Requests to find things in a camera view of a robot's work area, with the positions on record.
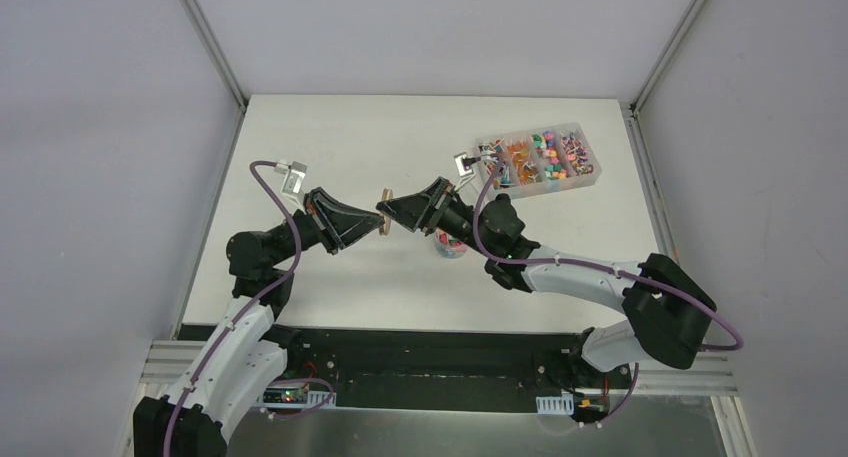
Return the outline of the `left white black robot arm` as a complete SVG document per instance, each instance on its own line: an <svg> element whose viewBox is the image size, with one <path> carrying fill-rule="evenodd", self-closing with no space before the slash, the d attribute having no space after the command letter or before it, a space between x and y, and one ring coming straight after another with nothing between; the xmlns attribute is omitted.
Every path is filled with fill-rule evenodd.
<svg viewBox="0 0 848 457"><path fill-rule="evenodd" d="M293 381L305 355L274 337L304 251L337 254L385 223L376 212L343 204L315 188L294 213L266 231L227 242L232 299L199 354L158 398L144 397L132 416L136 456L224 456L234 431L275 380Z"/></svg>

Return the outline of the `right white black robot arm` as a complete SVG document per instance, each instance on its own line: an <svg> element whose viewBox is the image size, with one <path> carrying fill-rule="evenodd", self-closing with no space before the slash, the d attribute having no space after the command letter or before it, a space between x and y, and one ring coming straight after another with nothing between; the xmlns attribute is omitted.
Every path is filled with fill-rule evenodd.
<svg viewBox="0 0 848 457"><path fill-rule="evenodd" d="M580 386L595 385L625 363L653 360L686 370L702 350L716 305L665 255L605 262L558 252L524 237L509 196L475 208L444 178L376 208L410 231L441 230L485 256L485 272L506 290L562 294L623 314L621 322L581 334L567 361L569 377Z"/></svg>

